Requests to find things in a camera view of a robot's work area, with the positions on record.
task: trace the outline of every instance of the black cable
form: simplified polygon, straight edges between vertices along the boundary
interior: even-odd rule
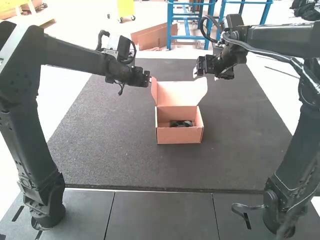
[[[124,84],[124,83],[121,83],[121,82],[119,82],[119,81],[117,81],[117,80],[114,80],[114,82],[120,86],[121,89],[120,89],[120,91],[118,92],[118,95],[121,96],[122,93],[124,92],[125,84]]]
[[[210,20],[213,22],[213,24],[216,26],[217,29],[219,29],[221,32],[222,32],[222,28],[219,26],[219,23],[217,22],[217,20],[215,20],[215,18],[211,15],[205,15],[201,18],[201,21],[200,21],[200,31],[202,33],[202,35],[204,36],[205,39],[209,40],[210,42],[212,43],[217,43],[218,41],[216,39],[213,39],[211,38],[210,36],[208,36],[206,33],[205,33],[205,30],[204,30],[204,22],[205,20]]]
[[[253,47],[253,46],[251,46],[251,45],[249,45],[249,44],[247,44],[247,43],[245,43],[243,41],[231,39],[231,38],[229,38],[228,33],[226,33],[226,32],[222,33],[222,38],[223,38],[224,41],[226,41],[228,43],[231,43],[231,44],[239,45],[239,46],[243,47],[244,49],[248,50],[249,52],[252,52],[254,54],[259,54],[259,55],[262,55],[262,56],[266,56],[266,57],[270,57],[270,58],[276,59],[276,60],[278,60],[280,62],[283,62],[283,63],[289,64],[291,62],[291,59],[292,59],[290,57],[287,57],[287,56],[281,55],[279,53],[276,53],[274,51],[262,50],[262,49]]]
[[[132,57],[129,57],[127,60],[124,60],[124,61],[121,61],[121,63],[125,64],[125,65],[128,65],[130,63],[132,63],[135,58],[136,58],[136,54],[137,54],[137,48],[136,48],[136,45],[133,41],[131,41],[131,45],[133,46],[133,56]]]
[[[102,37],[103,36],[107,36],[107,37],[110,37],[110,33],[108,31],[105,31],[105,30],[101,30],[98,34],[98,44],[95,48],[96,51],[99,51],[99,52],[102,52],[100,49],[101,49],[101,46],[102,46]]]

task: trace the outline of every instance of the blue metal frame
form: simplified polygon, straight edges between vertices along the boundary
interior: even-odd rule
[[[266,0],[266,1],[246,1],[246,0],[241,0],[241,1],[230,1],[230,0],[222,0],[221,3],[221,9],[220,9],[220,14],[219,14],[219,22],[224,18],[225,14],[225,9],[226,9],[226,4],[240,4],[239,8],[239,14],[242,14],[244,10],[244,5],[245,4],[265,4],[262,17],[260,20],[260,25],[266,23],[266,19],[269,13],[269,9],[271,4],[273,4],[273,0]],[[217,40],[220,39],[220,31],[219,29],[216,31],[216,37]]]
[[[214,14],[216,0],[209,0],[209,2],[204,3],[204,0],[201,2],[174,2],[174,0],[167,1],[167,40],[166,40],[166,48],[171,49],[171,40],[172,39],[185,39],[185,40],[204,40],[204,49],[208,50],[209,40],[205,39],[203,36],[191,36],[189,29],[189,20],[197,20],[198,21],[198,29],[200,28],[200,21],[203,15],[204,5],[208,5],[208,14]],[[174,5],[182,5],[184,13],[174,13]],[[195,13],[195,6],[200,6],[199,14]],[[193,6],[192,12],[187,12],[186,6]],[[171,35],[171,24],[174,20],[183,20],[185,35]],[[206,27],[208,29],[207,34],[211,33],[212,22],[207,21]]]

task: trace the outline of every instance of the gray platform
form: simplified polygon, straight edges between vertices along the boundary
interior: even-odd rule
[[[219,240],[210,193],[117,192],[105,240]]]
[[[20,194],[0,222],[0,234],[6,236],[5,240],[103,240],[114,195],[112,191],[66,190],[64,219],[51,230],[37,231],[31,227],[28,207],[12,221],[24,206]]]
[[[275,240],[261,211],[248,212],[252,229],[231,204],[259,205],[261,195],[66,190],[66,216],[47,231],[31,227],[20,194],[0,222],[0,240]],[[292,240],[317,240],[320,217],[310,204]]]
[[[260,194],[213,194],[216,219],[220,240],[275,240],[262,219],[263,210],[247,211],[251,229],[246,221],[231,211],[233,203],[258,206],[263,203]],[[318,240],[320,237],[320,217],[312,203],[308,205],[308,213],[301,216],[290,240]]]

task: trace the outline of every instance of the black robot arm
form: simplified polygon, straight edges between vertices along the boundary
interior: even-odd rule
[[[221,23],[211,16],[202,23],[205,19],[220,28],[222,41],[204,36],[223,50],[218,56],[197,59],[198,76],[233,79],[234,66],[246,63],[247,53],[252,52],[289,63],[301,77],[298,92],[303,104],[296,131],[279,168],[265,184],[263,205],[252,207],[264,208],[265,226],[277,239],[290,237],[320,183],[320,21],[245,26],[239,14],[228,15]],[[292,56],[304,58],[304,64]]]
[[[149,71],[126,65],[131,41],[120,36],[117,49],[86,49],[44,34],[38,26],[0,23],[0,131],[18,170],[23,202],[32,226],[46,230],[65,214],[63,175],[50,155],[38,117],[36,97],[41,65],[105,76],[107,83],[147,87]]]

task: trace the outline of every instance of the flattened cardboard box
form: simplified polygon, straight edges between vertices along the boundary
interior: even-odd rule
[[[204,123],[198,103],[208,91],[207,78],[195,81],[151,80],[155,101],[155,131],[158,144],[199,144]],[[170,121],[191,120],[191,127],[170,127]]]
[[[153,27],[131,33],[131,40],[139,45],[139,50],[148,50],[155,47],[162,48],[167,45],[168,24],[162,23]],[[178,24],[172,24],[170,28],[171,35],[178,34]]]

